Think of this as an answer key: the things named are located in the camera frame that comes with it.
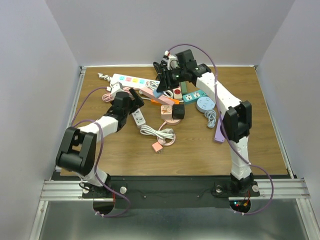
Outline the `black cube socket adapter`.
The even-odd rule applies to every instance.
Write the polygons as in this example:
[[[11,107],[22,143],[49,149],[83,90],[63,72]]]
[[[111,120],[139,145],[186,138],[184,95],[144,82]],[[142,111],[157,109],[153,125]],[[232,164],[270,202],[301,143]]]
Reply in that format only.
[[[185,117],[185,105],[184,104],[174,104],[172,106],[172,119],[173,120],[183,120]]]

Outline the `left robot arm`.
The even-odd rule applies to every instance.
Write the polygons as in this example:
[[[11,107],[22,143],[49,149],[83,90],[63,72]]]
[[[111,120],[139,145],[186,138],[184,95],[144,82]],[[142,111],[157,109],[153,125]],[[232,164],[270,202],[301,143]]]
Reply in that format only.
[[[55,164],[87,181],[88,186],[83,186],[83,190],[95,191],[100,197],[110,196],[111,176],[98,168],[97,143],[103,147],[104,137],[120,131],[128,116],[142,106],[144,101],[133,88],[117,92],[102,117],[88,125],[79,128],[74,125],[65,130]]]

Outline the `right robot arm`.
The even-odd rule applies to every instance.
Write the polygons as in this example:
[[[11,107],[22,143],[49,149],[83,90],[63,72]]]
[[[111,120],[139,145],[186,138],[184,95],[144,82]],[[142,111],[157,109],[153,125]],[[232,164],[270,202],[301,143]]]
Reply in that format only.
[[[247,192],[254,181],[248,160],[248,140],[252,127],[252,105],[231,94],[219,81],[218,71],[198,64],[190,49],[172,55],[165,51],[167,67],[158,74],[156,92],[163,93],[190,82],[202,90],[216,105],[220,129],[230,146],[230,191],[235,195]]]

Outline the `small white power strip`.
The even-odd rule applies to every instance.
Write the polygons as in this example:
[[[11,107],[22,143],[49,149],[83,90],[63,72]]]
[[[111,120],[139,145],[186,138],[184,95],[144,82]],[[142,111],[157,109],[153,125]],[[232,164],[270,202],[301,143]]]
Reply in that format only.
[[[142,114],[142,111],[139,108],[136,111],[134,111],[131,115],[133,117],[133,120],[136,126],[139,129],[146,124],[146,120]]]

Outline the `blue plug adapter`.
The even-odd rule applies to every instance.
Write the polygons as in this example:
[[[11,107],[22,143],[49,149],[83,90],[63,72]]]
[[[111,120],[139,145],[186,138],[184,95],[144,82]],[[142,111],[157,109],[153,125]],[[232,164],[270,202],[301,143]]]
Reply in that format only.
[[[163,94],[164,94],[164,92],[163,91],[161,91],[161,92],[157,92],[157,90],[155,89],[155,90],[153,90],[153,95],[154,95],[154,97],[156,98],[156,99],[158,99],[158,98],[160,98]]]

